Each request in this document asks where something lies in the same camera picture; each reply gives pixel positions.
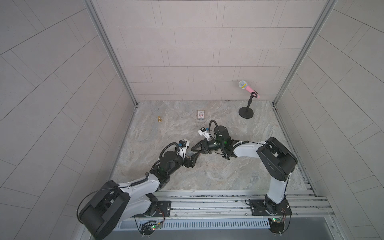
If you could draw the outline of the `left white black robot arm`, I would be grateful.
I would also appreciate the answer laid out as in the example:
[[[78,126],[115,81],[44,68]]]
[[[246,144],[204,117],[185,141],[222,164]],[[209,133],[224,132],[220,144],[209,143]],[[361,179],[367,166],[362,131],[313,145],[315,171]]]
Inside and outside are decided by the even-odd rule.
[[[144,177],[117,184],[110,180],[101,189],[88,194],[90,200],[80,203],[76,216],[96,240],[107,237],[118,223],[137,215],[152,216],[158,198],[155,192],[166,186],[170,176],[180,167],[193,168],[200,153],[187,156],[190,142],[180,140],[168,144]]]

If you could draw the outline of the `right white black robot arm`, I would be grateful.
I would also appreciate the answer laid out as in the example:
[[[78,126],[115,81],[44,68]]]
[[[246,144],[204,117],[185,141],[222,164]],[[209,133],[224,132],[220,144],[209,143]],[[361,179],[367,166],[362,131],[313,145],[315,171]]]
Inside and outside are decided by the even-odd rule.
[[[290,216],[292,210],[286,198],[289,178],[298,163],[297,158],[276,138],[270,137],[263,143],[233,140],[228,129],[217,125],[211,130],[201,128],[198,133],[204,139],[191,150],[200,154],[211,154],[220,150],[226,160],[237,157],[260,159],[271,176],[270,187],[264,200],[246,200],[253,216]]]

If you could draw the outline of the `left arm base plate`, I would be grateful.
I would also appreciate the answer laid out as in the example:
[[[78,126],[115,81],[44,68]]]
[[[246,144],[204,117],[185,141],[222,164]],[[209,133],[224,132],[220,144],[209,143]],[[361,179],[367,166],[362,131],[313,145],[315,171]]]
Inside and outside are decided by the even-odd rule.
[[[136,218],[162,218],[169,217],[171,212],[171,201],[158,201],[157,206],[154,208],[154,212],[135,215]]]

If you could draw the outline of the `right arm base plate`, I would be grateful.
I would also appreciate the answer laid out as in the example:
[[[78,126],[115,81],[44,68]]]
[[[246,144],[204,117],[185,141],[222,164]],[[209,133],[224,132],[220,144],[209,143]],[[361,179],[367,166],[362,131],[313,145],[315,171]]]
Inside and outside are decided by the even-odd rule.
[[[292,210],[286,198],[279,204],[270,200],[249,200],[247,201],[253,216],[291,216]]]

